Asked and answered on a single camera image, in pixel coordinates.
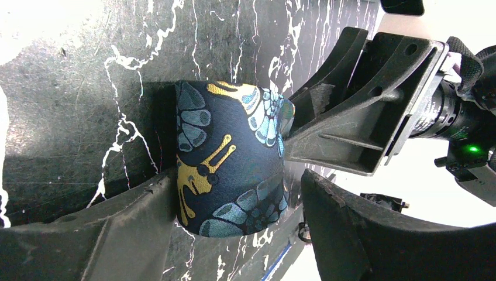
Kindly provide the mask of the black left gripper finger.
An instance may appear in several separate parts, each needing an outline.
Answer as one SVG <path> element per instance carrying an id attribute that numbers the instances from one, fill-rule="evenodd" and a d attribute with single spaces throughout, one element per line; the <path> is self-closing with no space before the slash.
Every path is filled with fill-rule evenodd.
<path id="1" fill-rule="evenodd" d="M 346 27 L 318 71 L 292 96 L 295 105 L 293 128 L 300 128 L 337 106 L 367 41 L 368 30 Z"/>
<path id="2" fill-rule="evenodd" d="M 160 280 L 175 219 L 176 175 L 51 223 L 1 230 L 2 280 Z"/>
<path id="3" fill-rule="evenodd" d="M 322 280 L 495 279 L 495 224 L 460 228 L 409 217 L 309 169 L 301 193 Z"/>

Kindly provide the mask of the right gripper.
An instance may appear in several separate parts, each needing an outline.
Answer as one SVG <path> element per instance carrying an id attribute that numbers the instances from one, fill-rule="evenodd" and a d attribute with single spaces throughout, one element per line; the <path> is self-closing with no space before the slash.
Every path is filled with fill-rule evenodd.
<path id="1" fill-rule="evenodd" d="M 494 206 L 495 46 L 473 54 L 457 37 L 447 43 L 392 33 L 367 38 L 344 100 L 292 127 L 285 158 L 372 176 L 409 137 L 441 139 L 449 147 L 435 166 Z M 461 56 L 452 68 L 460 82 L 441 81 L 449 48 Z"/>

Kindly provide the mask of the blue floral tie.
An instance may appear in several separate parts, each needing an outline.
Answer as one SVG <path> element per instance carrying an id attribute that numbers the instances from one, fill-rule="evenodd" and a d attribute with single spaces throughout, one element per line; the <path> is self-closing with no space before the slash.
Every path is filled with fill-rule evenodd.
<path id="1" fill-rule="evenodd" d="M 175 84 L 178 220 L 210 238 L 251 235 L 287 209 L 284 137 L 295 105 L 250 84 Z"/>

